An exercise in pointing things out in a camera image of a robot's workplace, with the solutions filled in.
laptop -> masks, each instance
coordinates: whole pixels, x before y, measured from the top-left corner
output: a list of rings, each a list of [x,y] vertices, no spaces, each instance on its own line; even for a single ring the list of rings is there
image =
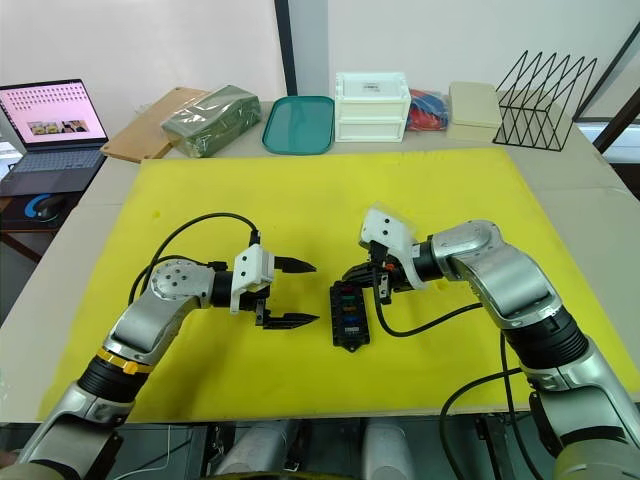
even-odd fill
[[[82,80],[0,86],[0,107],[26,149],[0,181],[0,197],[89,185],[108,139]]]

yellow ring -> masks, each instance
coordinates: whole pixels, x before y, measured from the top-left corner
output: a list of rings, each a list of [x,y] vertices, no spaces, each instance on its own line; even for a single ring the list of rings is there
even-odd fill
[[[103,347],[100,347],[96,355],[105,362],[109,362],[111,365],[121,368],[127,375],[151,373],[153,371],[152,365],[144,365],[142,363],[134,362],[133,360],[125,360],[124,358],[117,356],[115,353],[106,351]]]

computer mouse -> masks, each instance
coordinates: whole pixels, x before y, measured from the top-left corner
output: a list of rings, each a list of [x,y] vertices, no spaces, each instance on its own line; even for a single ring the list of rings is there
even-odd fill
[[[52,195],[51,197],[43,198],[33,206],[36,212],[36,219],[41,222],[53,220],[60,214],[60,210],[62,210],[66,201],[67,199],[64,195]]]

black wire rack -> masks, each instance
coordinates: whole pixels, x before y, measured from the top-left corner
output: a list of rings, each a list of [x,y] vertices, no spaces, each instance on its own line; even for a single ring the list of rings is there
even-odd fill
[[[529,59],[526,50],[496,89],[502,125],[493,142],[562,150],[596,60],[583,56],[572,61],[570,55],[560,58],[557,53],[544,59],[542,52]]]

yellow mat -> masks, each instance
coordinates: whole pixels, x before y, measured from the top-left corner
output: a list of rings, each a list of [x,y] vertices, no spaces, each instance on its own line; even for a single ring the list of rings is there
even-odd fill
[[[254,316],[195,311],[138,396],[131,419],[196,421],[367,412],[433,411],[462,384],[500,369],[499,332],[482,310],[411,338],[386,335],[367,308],[371,344],[355,354],[332,345],[328,289],[366,260],[358,246],[367,208],[380,201],[412,219],[417,238],[473,218],[496,222],[506,241],[535,258],[568,310],[595,338],[623,383],[640,375],[596,297],[508,155],[501,148],[439,152],[143,162],[96,264],[73,323],[46,413],[95,354],[126,307],[129,288],[162,240],[198,215],[231,211],[249,217],[276,255],[311,262],[317,273],[276,273],[274,315],[320,315],[291,331],[264,331]],[[576,215],[581,215],[576,205]],[[213,219],[179,236],[165,254],[225,260],[248,241],[244,224]],[[396,329],[423,324],[475,302],[463,283],[433,282],[396,294],[385,307]],[[510,365],[517,359],[510,355]],[[524,380],[514,379],[525,403]],[[504,408],[502,382],[474,389],[456,407]]]

